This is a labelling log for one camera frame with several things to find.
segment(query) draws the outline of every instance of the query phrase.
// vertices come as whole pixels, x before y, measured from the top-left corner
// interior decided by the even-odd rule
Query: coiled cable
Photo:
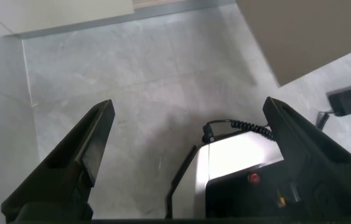
[[[327,120],[330,118],[329,114],[334,113],[334,112],[320,112],[320,113],[323,113],[324,115],[322,115],[322,117],[318,120],[316,126],[318,129],[320,129],[322,131],[325,127]]]
[[[231,123],[232,128],[240,129],[243,132],[253,131],[254,133],[261,134],[262,136],[268,138],[269,140],[274,141],[271,130],[267,129],[265,126],[260,126],[257,124],[252,124],[244,121],[225,119],[225,120],[210,121],[205,126],[203,126],[204,136],[202,138],[202,141],[204,143],[213,142],[215,140],[214,133],[211,127],[211,124],[215,124],[215,123]]]
[[[267,129],[264,126],[257,124],[252,124],[244,121],[231,120],[231,127],[238,128],[242,131],[253,131],[255,133],[261,134],[262,136],[268,138],[269,140],[274,141],[273,133],[271,130]]]

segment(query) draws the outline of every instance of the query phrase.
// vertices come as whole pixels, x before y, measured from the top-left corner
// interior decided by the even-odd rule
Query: floor tile
[[[177,75],[160,17],[25,40],[33,104]]]
[[[237,41],[254,44],[236,4],[169,15],[166,24],[180,73],[232,67],[243,61]]]
[[[90,195],[95,218],[162,218],[170,182],[195,143],[178,78],[35,107],[40,156],[91,106],[108,98],[116,116]]]
[[[32,109],[0,94],[0,223],[5,222],[2,202],[38,164]]]
[[[0,37],[0,93],[30,104],[22,40]]]

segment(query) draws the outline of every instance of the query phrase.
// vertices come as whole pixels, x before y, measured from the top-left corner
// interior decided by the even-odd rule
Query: gray tile floor
[[[351,54],[279,87],[236,5],[24,41],[43,159],[94,104],[116,118],[90,204],[95,218],[162,218],[180,163],[202,125],[266,124],[267,96],[314,122],[325,93],[351,86]],[[351,116],[324,130],[351,152]]]

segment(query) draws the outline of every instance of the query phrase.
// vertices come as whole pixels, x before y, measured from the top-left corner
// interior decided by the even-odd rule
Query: white wall
[[[0,23],[13,34],[133,12],[132,0],[0,0]]]
[[[0,37],[0,206],[38,163],[22,41]]]

